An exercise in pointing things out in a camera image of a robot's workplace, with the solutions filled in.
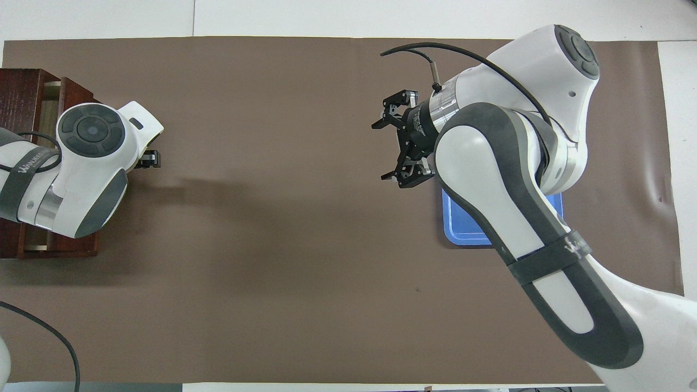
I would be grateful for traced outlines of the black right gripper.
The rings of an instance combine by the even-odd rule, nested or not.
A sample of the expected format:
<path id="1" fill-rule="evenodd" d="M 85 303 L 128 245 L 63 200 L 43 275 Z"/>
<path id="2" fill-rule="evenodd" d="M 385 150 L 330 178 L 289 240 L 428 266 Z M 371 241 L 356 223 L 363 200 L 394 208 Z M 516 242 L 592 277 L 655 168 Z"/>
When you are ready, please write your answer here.
<path id="1" fill-rule="evenodd" d="M 417 105 L 418 99 L 419 93 L 411 90 L 398 91 L 386 97 L 380 119 L 372 124 L 374 130 L 388 125 L 399 130 L 406 128 L 410 143 L 400 143 L 396 167 L 381 176 L 381 180 L 393 181 L 399 188 L 413 188 L 436 174 L 429 166 L 428 157 L 434 151 L 438 131 L 431 119 L 429 101 Z M 401 106 L 408 107 L 404 114 L 398 113 Z"/>

